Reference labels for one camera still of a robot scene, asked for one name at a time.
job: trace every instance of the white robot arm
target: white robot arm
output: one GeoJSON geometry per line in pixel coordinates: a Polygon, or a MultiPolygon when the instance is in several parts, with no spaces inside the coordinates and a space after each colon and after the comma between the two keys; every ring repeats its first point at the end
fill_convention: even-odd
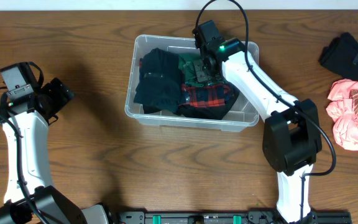
{"type": "MultiPolygon", "coordinates": [[[[267,74],[256,64],[250,52],[248,52],[249,63],[253,66],[254,72],[261,78],[271,89],[276,91],[287,102],[293,103],[297,99],[281,89],[267,74]]],[[[229,56],[229,60],[222,62],[222,73],[227,81],[235,85],[242,94],[256,108],[263,121],[271,117],[273,111],[283,112],[288,109],[283,103],[277,101],[269,91],[263,87],[259,81],[250,72],[244,52],[240,51],[229,56]]],[[[291,176],[284,172],[277,172],[278,179],[278,202],[277,210],[281,216],[288,222],[296,222],[300,219],[301,204],[301,176],[304,173],[310,173],[313,165],[305,165],[295,171],[291,176]]],[[[308,204],[308,185],[309,177],[306,177],[303,216],[306,217],[311,209],[308,204]]]]}
{"type": "MultiPolygon", "coordinates": [[[[248,52],[249,63],[252,65],[254,72],[264,81],[272,90],[282,96],[282,98],[293,104],[298,100],[289,95],[280,88],[255,62],[250,52],[248,52]]],[[[222,73],[227,81],[235,85],[242,94],[256,108],[263,121],[269,118],[273,111],[282,112],[288,109],[282,102],[277,101],[269,91],[263,87],[259,81],[250,72],[244,52],[238,52],[229,56],[229,60],[222,62],[222,73]]]]}
{"type": "Polygon", "coordinates": [[[17,63],[1,69],[8,92],[1,98],[0,114],[11,122],[2,123],[8,144],[9,180],[4,206],[0,208],[0,224],[27,223],[32,211],[28,200],[18,184],[18,172],[25,183],[24,192],[29,196],[49,223],[95,223],[108,224],[105,208],[98,204],[80,210],[53,186],[50,172],[47,138],[48,120],[63,108],[74,94],[57,78],[42,87],[43,75],[35,81],[30,65],[32,62],[17,63]],[[17,138],[13,128],[20,134],[17,138]],[[21,170],[18,170],[20,152],[21,170]]]}
{"type": "Polygon", "coordinates": [[[247,52],[247,63],[244,44],[238,39],[224,40],[213,21],[199,25],[193,30],[193,35],[201,52],[204,73],[221,72],[252,103],[265,122],[263,151],[269,164],[277,171],[278,212],[287,223],[300,220],[300,214],[307,217],[311,211],[308,205],[309,177],[304,178],[303,203],[302,177],[313,168],[316,153],[321,150],[321,138],[315,129],[310,128],[308,121],[301,121],[293,108],[278,101],[277,96],[309,113],[318,123],[314,103],[310,100],[299,102],[280,88],[257,65],[250,52],[247,52]],[[296,123],[297,128],[289,130],[290,123],[296,123]]]}

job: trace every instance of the wood grain surface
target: wood grain surface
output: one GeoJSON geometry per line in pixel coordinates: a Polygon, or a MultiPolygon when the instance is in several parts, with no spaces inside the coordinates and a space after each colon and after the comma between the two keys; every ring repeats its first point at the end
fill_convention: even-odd
{"type": "MultiPolygon", "coordinates": [[[[358,40],[358,11],[249,11],[260,66],[300,100],[311,98],[333,140],[325,112],[341,77],[318,64],[324,46],[348,31],[358,40]]],[[[135,38],[192,37],[198,11],[0,12],[0,68],[33,61],[45,81],[58,77],[76,98],[50,127],[48,151],[56,188],[80,208],[247,210],[274,207],[276,173],[262,152],[263,122],[241,133],[142,126],[124,112],[135,38]]],[[[206,11],[221,33],[244,38],[237,11],[206,11]]],[[[358,223],[358,152],[336,145],[337,167],[312,177],[310,204],[348,210],[358,223]]],[[[331,164],[326,144],[314,171],[331,164]]],[[[0,127],[0,206],[7,186],[7,144],[0,127]]]]}

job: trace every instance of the red plaid fabric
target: red plaid fabric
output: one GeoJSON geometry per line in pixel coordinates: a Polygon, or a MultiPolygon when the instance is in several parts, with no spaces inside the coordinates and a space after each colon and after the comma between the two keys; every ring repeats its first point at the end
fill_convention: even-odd
{"type": "Polygon", "coordinates": [[[182,84],[181,90],[184,105],[199,108],[224,106],[225,101],[232,96],[231,87],[222,83],[205,87],[188,87],[182,84]]]}

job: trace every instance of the plastic bin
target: plastic bin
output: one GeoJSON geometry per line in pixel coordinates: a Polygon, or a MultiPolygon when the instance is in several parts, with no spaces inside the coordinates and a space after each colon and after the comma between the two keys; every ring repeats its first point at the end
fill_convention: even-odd
{"type": "MultiPolygon", "coordinates": [[[[135,118],[139,123],[146,125],[211,128],[235,132],[242,131],[246,127],[255,126],[257,124],[259,114],[242,93],[240,93],[236,103],[222,120],[186,118],[184,116],[177,116],[170,111],[165,110],[154,114],[144,114],[142,105],[134,103],[136,87],[139,83],[139,59],[156,47],[177,54],[200,54],[199,50],[195,48],[195,40],[191,38],[162,37],[154,35],[138,36],[135,40],[131,75],[129,77],[127,99],[125,103],[125,112],[129,117],[135,118]]],[[[249,42],[248,51],[258,63],[258,45],[249,42]]]]}

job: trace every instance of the pink garment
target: pink garment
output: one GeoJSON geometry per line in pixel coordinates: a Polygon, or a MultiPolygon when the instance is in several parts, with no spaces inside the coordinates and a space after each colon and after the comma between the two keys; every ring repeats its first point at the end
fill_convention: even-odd
{"type": "Polygon", "coordinates": [[[344,149],[358,151],[358,82],[343,79],[334,82],[326,108],[335,122],[335,142],[344,149]]]}

